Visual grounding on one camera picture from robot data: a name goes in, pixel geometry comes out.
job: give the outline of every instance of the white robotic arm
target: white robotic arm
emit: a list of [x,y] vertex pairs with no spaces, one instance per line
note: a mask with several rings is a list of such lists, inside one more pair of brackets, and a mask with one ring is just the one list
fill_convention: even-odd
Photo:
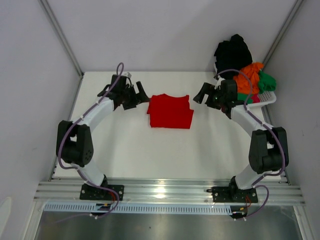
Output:
[[[113,75],[111,84],[114,84],[118,75]],[[118,106],[122,105],[125,110],[135,108],[140,103],[149,102],[141,83],[136,83],[139,90],[136,93],[134,86],[128,76],[122,75],[114,88],[105,96],[107,85],[99,94],[91,110],[87,110],[83,115],[72,121],[61,121],[58,126],[56,154],[59,155],[59,148],[63,138],[72,125],[71,132],[64,142],[61,158],[64,162],[70,164],[78,173],[88,182],[95,186],[106,187],[107,178],[99,170],[95,161],[92,160],[94,155],[94,147],[92,142],[92,132],[99,123],[109,114],[111,114]]]
[[260,180],[279,175],[288,165],[286,131],[253,115],[244,101],[238,100],[237,83],[233,79],[222,81],[218,88],[205,82],[193,100],[201,104],[205,95],[208,95],[205,102],[208,107],[221,110],[251,136],[249,165],[230,180],[229,186],[214,186],[207,192],[212,193],[217,203],[245,203],[245,196],[257,195],[254,186]]

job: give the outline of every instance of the cable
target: cable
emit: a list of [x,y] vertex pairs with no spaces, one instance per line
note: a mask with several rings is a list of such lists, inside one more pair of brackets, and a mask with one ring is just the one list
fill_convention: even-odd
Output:
[[265,200],[264,200],[263,204],[259,207],[259,209],[258,209],[257,211],[255,211],[255,212],[247,215],[245,218],[252,217],[252,216],[255,215],[257,212],[259,212],[261,209],[263,209],[263,208],[265,207],[265,205],[267,204],[267,201],[268,201],[268,199],[269,199],[270,193],[269,193],[269,189],[267,188],[266,185],[256,185],[254,188],[255,188],[255,189],[257,189],[257,188],[265,188],[265,190],[266,190],[266,197],[265,197]]
[[251,202],[251,200],[250,200],[249,196],[248,196],[248,195],[247,195],[247,196],[245,196],[245,199],[246,199],[246,201],[248,201],[248,202],[249,202],[249,206],[247,206],[246,208],[250,208],[250,207],[251,207],[252,202]]
[[[69,134],[71,133],[71,131],[73,130],[73,128],[79,123],[81,122],[96,106],[99,105],[99,103],[101,103],[101,101],[103,100],[104,97],[106,97],[108,95],[108,93],[115,87],[115,85],[117,84],[117,82],[119,81],[120,77],[121,77],[121,74],[123,73],[124,71],[124,68],[125,68],[125,65],[123,62],[120,62],[118,64],[118,66],[116,67],[116,74],[118,75],[116,80],[114,81],[114,83],[108,88],[108,91],[105,92],[105,94],[103,94],[103,96],[98,100],[98,102],[96,102],[95,104],[93,104],[91,107],[89,107],[89,109],[87,111],[85,111],[85,113],[78,119],[76,120],[72,125],[71,127],[66,131],[65,135],[63,136],[62,138],[62,141],[60,143],[60,146],[59,146],[59,150],[58,150],[58,163],[60,165],[60,167],[62,169],[65,169],[65,170],[68,170],[68,169],[76,169],[78,174],[80,175],[80,177],[89,185],[95,187],[95,188],[98,188],[98,189],[102,189],[102,190],[105,190],[105,191],[109,191],[111,193],[113,193],[115,196],[116,196],[116,204],[114,207],[110,208],[109,211],[107,211],[106,213],[100,215],[100,216],[95,216],[95,219],[100,219],[104,216],[107,216],[109,215],[119,204],[119,201],[120,201],[120,197],[119,197],[119,194],[110,189],[110,188],[107,188],[107,187],[102,187],[102,186],[98,186],[98,185],[95,185],[94,183],[90,182],[82,173],[81,171],[74,167],[74,166],[64,166],[63,163],[62,163],[62,159],[61,159],[61,154],[62,154],[62,149],[65,145],[65,142],[69,136]],[[77,215],[73,215],[73,216],[70,216],[70,217],[67,217],[65,219],[62,219],[62,220],[59,220],[59,221],[56,221],[54,223],[60,223],[60,222],[63,222],[65,220],[68,220],[68,219],[72,219],[72,218],[75,218],[75,217],[78,217],[78,216],[84,216],[84,215],[88,215],[87,213],[81,213],[81,214],[77,214]]]

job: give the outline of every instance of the white table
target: white table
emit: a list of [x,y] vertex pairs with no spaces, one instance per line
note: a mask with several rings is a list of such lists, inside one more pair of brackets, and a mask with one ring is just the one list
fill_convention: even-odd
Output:
[[[86,72],[72,119],[80,116],[111,82],[115,72]],[[248,164],[250,136],[220,110],[192,99],[204,82],[215,83],[211,72],[131,72],[132,83],[141,81],[146,94],[190,96],[194,110],[190,129],[151,128],[149,104],[124,111],[122,106],[106,117],[92,134],[100,170],[113,178],[230,179]],[[263,118],[261,108],[252,111]],[[78,176],[59,166],[55,177]]]

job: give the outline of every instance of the mounting base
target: mounting base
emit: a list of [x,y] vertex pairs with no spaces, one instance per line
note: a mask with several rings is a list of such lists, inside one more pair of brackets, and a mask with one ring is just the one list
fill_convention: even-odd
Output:
[[[124,185],[109,185],[106,176],[104,176],[101,187],[114,190],[119,194],[119,200],[123,200],[125,193]],[[102,190],[88,184],[83,184],[81,187],[81,200],[115,201],[115,198],[116,196],[114,196],[114,194],[107,190]]]
[[206,190],[212,193],[214,203],[246,203],[246,196],[252,203],[258,202],[257,191],[254,188],[242,190],[237,187],[236,178],[233,177],[229,186],[213,186]]

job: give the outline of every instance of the basket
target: basket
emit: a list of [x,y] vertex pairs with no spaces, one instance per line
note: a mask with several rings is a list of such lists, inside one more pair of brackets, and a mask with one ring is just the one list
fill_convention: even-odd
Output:
[[258,97],[260,99],[260,102],[248,104],[248,107],[263,107],[268,104],[273,104],[277,100],[275,92],[273,91],[265,91],[262,94],[258,94]]

